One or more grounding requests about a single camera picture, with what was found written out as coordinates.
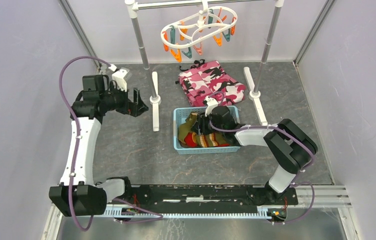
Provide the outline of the striped olive sock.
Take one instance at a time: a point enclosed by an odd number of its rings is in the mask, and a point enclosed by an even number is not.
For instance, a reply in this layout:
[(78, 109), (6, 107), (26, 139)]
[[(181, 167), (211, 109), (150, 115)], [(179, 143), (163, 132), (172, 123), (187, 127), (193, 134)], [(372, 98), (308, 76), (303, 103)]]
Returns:
[(190, 115), (186, 118), (185, 120), (185, 123), (181, 124), (179, 127), (178, 127), (178, 135), (177, 135), (177, 139), (178, 141), (180, 142), (180, 144), (182, 146), (185, 146), (185, 147), (188, 147), (187, 145), (185, 145), (185, 142), (184, 142), (184, 138), (187, 136), (187, 134), (189, 132), (193, 132), (195, 133), (193, 130), (192, 130), (192, 127), (195, 125), (195, 123), (197, 122), (197, 118), (198, 118), (198, 113), (196, 112), (191, 112)]
[(230, 147), (232, 146), (219, 132), (210, 134), (196, 135), (194, 137), (195, 143), (201, 148), (216, 148), (216, 147)]

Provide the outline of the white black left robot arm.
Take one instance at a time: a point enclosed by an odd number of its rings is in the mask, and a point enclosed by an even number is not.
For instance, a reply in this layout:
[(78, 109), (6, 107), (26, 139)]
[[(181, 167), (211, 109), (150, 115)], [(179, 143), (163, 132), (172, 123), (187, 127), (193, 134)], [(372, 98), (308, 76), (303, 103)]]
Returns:
[(71, 105), (72, 139), (65, 170), (57, 186), (49, 189), (52, 203), (65, 217), (102, 215), (116, 199), (129, 203), (133, 190), (127, 177), (110, 177), (98, 185), (93, 180), (93, 162), (98, 134), (108, 112), (138, 117), (148, 111), (137, 88), (129, 99), (123, 70), (111, 76), (97, 74), (82, 78), (83, 89)]

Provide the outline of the white round clip hanger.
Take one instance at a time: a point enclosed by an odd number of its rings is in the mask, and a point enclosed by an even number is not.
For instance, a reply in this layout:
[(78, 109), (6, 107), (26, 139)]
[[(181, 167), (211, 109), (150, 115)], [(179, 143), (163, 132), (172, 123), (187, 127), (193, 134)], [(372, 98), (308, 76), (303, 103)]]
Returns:
[(197, 13), (163, 27), (160, 38), (165, 52), (178, 62), (183, 57), (193, 58), (193, 54), (203, 54), (203, 42), (212, 39), (221, 47), (235, 34), (238, 14), (226, 6), (209, 6), (202, 0), (202, 9)]

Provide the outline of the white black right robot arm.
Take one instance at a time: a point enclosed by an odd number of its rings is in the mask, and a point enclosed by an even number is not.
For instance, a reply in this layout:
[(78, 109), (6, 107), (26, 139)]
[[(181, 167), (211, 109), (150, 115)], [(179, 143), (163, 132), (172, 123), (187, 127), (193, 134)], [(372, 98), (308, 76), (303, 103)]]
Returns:
[(272, 177), (266, 182), (265, 199), (278, 204), (300, 171), (315, 160), (317, 144), (291, 119), (277, 124), (249, 125), (236, 122), (229, 107), (206, 107), (203, 130), (221, 134), (230, 145), (260, 146), (270, 149), (278, 163)]

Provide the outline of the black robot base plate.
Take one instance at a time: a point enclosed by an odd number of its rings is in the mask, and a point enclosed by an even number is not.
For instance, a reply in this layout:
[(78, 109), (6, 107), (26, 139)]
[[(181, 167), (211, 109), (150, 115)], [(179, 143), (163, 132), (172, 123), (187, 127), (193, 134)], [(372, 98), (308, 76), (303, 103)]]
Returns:
[(299, 204), (293, 187), (277, 194), (266, 186), (252, 184), (132, 185), (112, 203), (117, 204), (120, 199), (162, 215), (255, 213), (258, 207)]

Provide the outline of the red sock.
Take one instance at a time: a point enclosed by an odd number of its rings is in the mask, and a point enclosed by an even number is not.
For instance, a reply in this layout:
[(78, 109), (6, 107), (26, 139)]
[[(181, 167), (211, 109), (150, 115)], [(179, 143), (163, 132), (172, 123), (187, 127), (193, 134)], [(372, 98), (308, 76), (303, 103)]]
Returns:
[(196, 148), (198, 146), (197, 134), (195, 132), (189, 132), (184, 138), (184, 143), (189, 148)]

